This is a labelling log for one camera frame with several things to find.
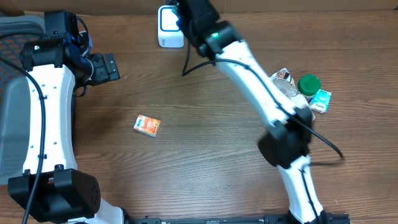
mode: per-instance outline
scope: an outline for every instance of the white power adapter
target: white power adapter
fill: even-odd
[[[178,17],[172,6],[161,6],[157,11],[157,37],[161,47],[183,47],[184,34],[177,25]]]

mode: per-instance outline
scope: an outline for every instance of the gray chair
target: gray chair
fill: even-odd
[[[41,32],[44,20],[37,16],[0,17],[0,33]],[[0,56],[21,66],[19,52],[34,35],[17,35],[0,40]],[[30,96],[27,79],[0,62],[0,184],[22,175],[30,128]]]

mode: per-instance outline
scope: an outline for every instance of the green lid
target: green lid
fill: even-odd
[[[321,88],[321,81],[315,75],[304,75],[298,81],[297,89],[305,96],[312,96]]]

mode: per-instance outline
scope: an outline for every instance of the wooden table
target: wooden table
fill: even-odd
[[[398,12],[225,14],[269,74],[320,77],[333,93],[315,129],[346,156],[314,167],[318,198],[352,223],[397,223]],[[286,213],[282,179],[257,149],[265,130],[252,106],[217,68],[180,72],[186,49],[162,49],[156,16],[85,16],[95,49],[113,52],[121,79],[88,89],[76,109],[75,155],[104,199],[134,217],[198,218]],[[190,66],[204,59],[192,53]],[[162,121],[151,138],[138,114]],[[317,139],[313,161],[337,159]],[[23,209],[0,188],[0,223]]]

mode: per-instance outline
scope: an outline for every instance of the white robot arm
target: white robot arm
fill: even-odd
[[[30,91],[24,172],[9,179],[9,194],[26,209],[23,223],[29,214],[39,222],[123,223],[123,210],[101,199],[96,179],[77,171],[72,149],[73,92],[120,79],[116,62],[112,54],[90,54],[88,31],[76,15],[45,12],[44,20],[43,37],[21,51],[23,69],[1,59],[27,77]],[[86,31],[79,33],[77,21]]]
[[[288,111],[291,115],[295,115],[295,105],[290,101],[269,79],[268,75],[257,63],[253,54],[251,53],[248,44],[245,41],[235,41],[223,48],[221,54],[216,54],[216,59],[231,59],[249,65],[258,77],[252,72],[240,65],[228,62],[218,62],[216,66],[235,84],[240,88],[245,97],[250,101],[261,121],[265,127],[275,129],[275,123],[285,123],[289,117],[279,109],[279,106],[272,99],[270,94],[262,82],[268,87],[276,100]],[[296,160],[290,163],[289,168],[283,168],[278,165],[279,172],[284,181],[287,194],[290,202],[290,212],[300,223],[312,222],[316,219],[313,208],[308,202],[308,197],[305,191],[304,182],[301,176],[301,169],[305,164],[310,163],[310,156],[299,155]],[[320,216],[323,207],[317,199],[315,188],[313,185],[310,168],[305,166],[305,180],[308,185],[308,191],[311,196],[316,213]]]

